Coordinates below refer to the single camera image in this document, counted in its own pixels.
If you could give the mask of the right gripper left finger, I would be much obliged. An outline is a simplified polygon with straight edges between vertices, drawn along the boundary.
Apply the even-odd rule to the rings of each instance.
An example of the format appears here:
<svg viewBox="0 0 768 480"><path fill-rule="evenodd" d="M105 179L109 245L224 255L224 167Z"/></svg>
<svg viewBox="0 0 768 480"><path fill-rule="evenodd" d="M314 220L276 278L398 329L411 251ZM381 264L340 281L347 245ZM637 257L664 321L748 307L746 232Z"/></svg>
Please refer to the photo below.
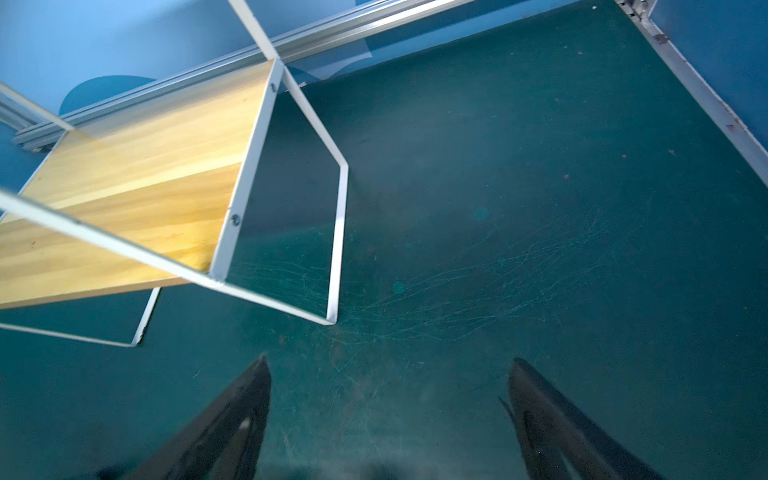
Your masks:
<svg viewBox="0 0 768 480"><path fill-rule="evenodd" d="M262 354L196 418L132 471L102 469L91 479L253 479L264 440L271 373Z"/></svg>

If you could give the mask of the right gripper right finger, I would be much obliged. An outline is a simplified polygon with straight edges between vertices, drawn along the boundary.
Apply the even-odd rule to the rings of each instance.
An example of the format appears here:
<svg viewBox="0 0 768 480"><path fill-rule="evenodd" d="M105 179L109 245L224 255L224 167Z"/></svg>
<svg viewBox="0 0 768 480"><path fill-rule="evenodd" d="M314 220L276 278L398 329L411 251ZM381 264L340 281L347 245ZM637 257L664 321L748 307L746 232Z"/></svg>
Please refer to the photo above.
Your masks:
<svg viewBox="0 0 768 480"><path fill-rule="evenodd" d="M516 358L502 405L515 427L530 479L659 479L530 363Z"/></svg>

